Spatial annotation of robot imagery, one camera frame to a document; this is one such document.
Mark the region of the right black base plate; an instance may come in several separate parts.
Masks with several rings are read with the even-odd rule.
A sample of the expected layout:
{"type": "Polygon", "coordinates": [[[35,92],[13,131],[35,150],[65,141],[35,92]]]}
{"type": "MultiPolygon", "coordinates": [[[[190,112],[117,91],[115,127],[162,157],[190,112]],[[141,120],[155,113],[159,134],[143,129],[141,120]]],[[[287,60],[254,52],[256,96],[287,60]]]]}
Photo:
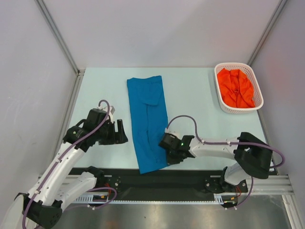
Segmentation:
{"type": "Polygon", "coordinates": [[[246,180],[242,180],[238,185],[232,185],[225,182],[220,176],[212,176],[204,178],[203,185],[207,192],[215,194],[248,192],[246,180]]]}

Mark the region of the left aluminium corner post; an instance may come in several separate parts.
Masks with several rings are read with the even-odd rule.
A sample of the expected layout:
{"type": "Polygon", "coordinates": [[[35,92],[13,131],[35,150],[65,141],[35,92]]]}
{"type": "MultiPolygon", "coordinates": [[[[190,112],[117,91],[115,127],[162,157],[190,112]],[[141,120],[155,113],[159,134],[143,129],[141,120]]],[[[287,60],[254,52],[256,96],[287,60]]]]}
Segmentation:
{"type": "Polygon", "coordinates": [[[59,48],[61,49],[63,55],[65,56],[66,60],[68,61],[68,64],[70,65],[70,67],[72,68],[72,70],[74,71],[74,73],[76,75],[79,74],[80,70],[77,67],[77,64],[68,48],[67,43],[65,42],[54,18],[52,17],[45,1],[43,0],[35,0],[34,1],[38,7],[38,9],[40,10],[44,20],[46,21],[50,31],[52,32],[56,42],[58,43],[59,48]]]}

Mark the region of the right aluminium corner post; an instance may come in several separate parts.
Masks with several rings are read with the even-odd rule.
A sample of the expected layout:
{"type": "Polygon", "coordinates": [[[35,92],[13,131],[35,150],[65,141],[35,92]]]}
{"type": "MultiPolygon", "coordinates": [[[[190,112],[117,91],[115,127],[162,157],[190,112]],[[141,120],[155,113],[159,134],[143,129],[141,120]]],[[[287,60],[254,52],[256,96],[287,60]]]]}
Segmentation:
{"type": "Polygon", "coordinates": [[[249,60],[247,61],[247,64],[251,66],[254,61],[256,60],[257,56],[259,55],[260,51],[262,50],[265,42],[267,41],[269,35],[271,34],[273,28],[276,26],[277,21],[281,17],[282,13],[284,12],[286,6],[288,5],[290,1],[289,0],[280,0],[270,18],[268,21],[257,45],[255,46],[249,60]]]}

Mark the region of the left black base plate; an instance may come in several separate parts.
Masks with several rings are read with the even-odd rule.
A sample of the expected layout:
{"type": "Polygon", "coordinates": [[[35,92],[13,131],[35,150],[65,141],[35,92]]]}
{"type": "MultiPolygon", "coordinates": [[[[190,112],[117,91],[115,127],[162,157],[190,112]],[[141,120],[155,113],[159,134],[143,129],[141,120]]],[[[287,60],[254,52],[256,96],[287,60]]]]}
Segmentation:
{"type": "Polygon", "coordinates": [[[112,187],[118,191],[121,184],[121,177],[105,173],[103,171],[98,172],[96,175],[95,188],[98,187],[112,187]]]}

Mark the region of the blue t shirt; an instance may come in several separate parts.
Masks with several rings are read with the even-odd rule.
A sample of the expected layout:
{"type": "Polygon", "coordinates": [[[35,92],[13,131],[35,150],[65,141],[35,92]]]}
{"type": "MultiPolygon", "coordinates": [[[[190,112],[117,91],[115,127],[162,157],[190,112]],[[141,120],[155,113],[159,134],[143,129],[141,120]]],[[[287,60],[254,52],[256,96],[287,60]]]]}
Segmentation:
{"type": "Polygon", "coordinates": [[[165,149],[159,146],[168,115],[161,76],[127,80],[132,139],[141,174],[167,167],[165,149]]]}

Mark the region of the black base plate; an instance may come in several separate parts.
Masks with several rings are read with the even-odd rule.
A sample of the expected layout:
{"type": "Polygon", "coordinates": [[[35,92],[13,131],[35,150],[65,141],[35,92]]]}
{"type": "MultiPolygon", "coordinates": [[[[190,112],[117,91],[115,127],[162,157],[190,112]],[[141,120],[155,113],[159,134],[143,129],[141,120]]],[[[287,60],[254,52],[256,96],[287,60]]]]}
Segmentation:
{"type": "Polygon", "coordinates": [[[112,187],[118,191],[121,184],[121,177],[105,173],[103,171],[98,172],[96,175],[95,188],[98,187],[112,187]]]}
{"type": "Polygon", "coordinates": [[[242,180],[238,185],[232,185],[225,182],[220,176],[212,176],[204,178],[203,185],[207,192],[215,194],[248,192],[246,180],[242,180]]]}

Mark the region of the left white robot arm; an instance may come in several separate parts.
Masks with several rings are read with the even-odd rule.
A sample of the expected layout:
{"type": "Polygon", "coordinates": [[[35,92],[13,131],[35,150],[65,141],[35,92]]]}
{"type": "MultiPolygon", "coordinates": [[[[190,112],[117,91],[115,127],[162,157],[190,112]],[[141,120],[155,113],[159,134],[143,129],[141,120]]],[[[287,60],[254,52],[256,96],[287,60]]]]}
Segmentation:
{"type": "Polygon", "coordinates": [[[23,196],[23,218],[34,221],[45,229],[53,228],[64,210],[87,191],[100,191],[109,187],[104,172],[90,166],[81,176],[63,187],[63,182],[76,162],[94,146],[116,145],[128,142],[121,119],[114,121],[115,109],[98,107],[89,111],[87,118],[69,128],[56,157],[38,182],[23,196]]]}

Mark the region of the white plastic basket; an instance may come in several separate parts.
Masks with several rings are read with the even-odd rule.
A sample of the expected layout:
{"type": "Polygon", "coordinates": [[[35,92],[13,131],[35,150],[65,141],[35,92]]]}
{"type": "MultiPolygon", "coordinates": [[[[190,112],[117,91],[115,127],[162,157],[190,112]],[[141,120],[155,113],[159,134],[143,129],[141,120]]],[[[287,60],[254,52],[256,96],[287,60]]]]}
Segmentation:
{"type": "Polygon", "coordinates": [[[246,114],[262,108],[264,99],[253,69],[239,62],[215,66],[215,85],[221,109],[229,114],[246,114]]]}

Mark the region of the aluminium corner post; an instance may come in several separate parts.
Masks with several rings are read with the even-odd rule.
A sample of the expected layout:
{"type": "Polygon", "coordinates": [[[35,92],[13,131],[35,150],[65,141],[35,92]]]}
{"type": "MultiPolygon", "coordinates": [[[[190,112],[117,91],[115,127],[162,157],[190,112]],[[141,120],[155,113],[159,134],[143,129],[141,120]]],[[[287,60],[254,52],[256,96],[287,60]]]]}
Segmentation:
{"type": "Polygon", "coordinates": [[[70,67],[72,68],[72,70],[74,71],[74,73],[76,75],[79,74],[80,70],[77,67],[77,64],[68,48],[67,43],[65,42],[54,18],[52,17],[45,1],[43,0],[35,0],[34,1],[38,7],[38,9],[40,10],[44,20],[46,21],[50,31],[52,32],[56,42],[58,43],[59,48],[61,49],[63,55],[65,56],[66,60],[68,61],[68,64],[70,65],[70,67]]]}
{"type": "Polygon", "coordinates": [[[251,66],[254,61],[256,60],[257,56],[259,55],[260,51],[262,50],[265,42],[267,41],[269,35],[271,34],[273,28],[276,26],[277,21],[281,17],[282,13],[284,12],[286,6],[288,5],[290,1],[289,0],[280,0],[270,18],[268,21],[257,45],[255,46],[249,60],[247,61],[247,64],[251,66]]]}

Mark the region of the aluminium front rail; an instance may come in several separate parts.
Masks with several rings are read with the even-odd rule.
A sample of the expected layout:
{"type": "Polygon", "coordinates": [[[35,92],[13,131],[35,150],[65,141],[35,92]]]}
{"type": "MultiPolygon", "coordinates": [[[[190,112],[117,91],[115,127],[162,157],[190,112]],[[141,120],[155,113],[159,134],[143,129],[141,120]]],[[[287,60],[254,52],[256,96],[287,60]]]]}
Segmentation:
{"type": "MultiPolygon", "coordinates": [[[[137,170],[107,170],[106,173],[121,177],[118,189],[123,193],[130,189],[156,189],[156,190],[194,190],[209,193],[205,190],[203,180],[206,177],[220,176],[221,171],[182,171],[161,170],[146,175],[140,175],[137,170]]],[[[270,175],[268,179],[250,178],[246,180],[248,191],[253,185],[253,192],[271,195],[291,195],[294,191],[288,176],[270,175]]]]}

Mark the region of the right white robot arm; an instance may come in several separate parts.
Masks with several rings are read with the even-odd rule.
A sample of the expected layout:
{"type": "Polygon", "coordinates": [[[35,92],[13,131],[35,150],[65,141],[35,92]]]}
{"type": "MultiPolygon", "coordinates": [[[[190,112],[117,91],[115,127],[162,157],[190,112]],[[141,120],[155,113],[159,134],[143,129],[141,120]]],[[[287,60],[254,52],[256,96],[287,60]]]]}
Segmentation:
{"type": "Polygon", "coordinates": [[[166,151],[169,165],[183,162],[186,158],[217,157],[234,160],[225,166],[219,178],[206,178],[204,188],[211,193],[233,192],[247,178],[268,179],[272,150],[260,139],[248,132],[223,142],[199,140],[193,135],[181,139],[165,133],[159,146],[166,151]]]}

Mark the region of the orange t shirt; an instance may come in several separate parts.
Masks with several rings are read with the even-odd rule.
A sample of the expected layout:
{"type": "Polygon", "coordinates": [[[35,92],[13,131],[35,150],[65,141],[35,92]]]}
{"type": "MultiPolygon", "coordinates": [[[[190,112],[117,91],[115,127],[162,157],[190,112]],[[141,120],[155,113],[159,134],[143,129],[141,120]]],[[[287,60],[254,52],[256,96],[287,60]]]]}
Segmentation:
{"type": "Polygon", "coordinates": [[[254,87],[247,75],[239,69],[223,68],[217,74],[221,97],[233,108],[254,108],[254,87]]]}

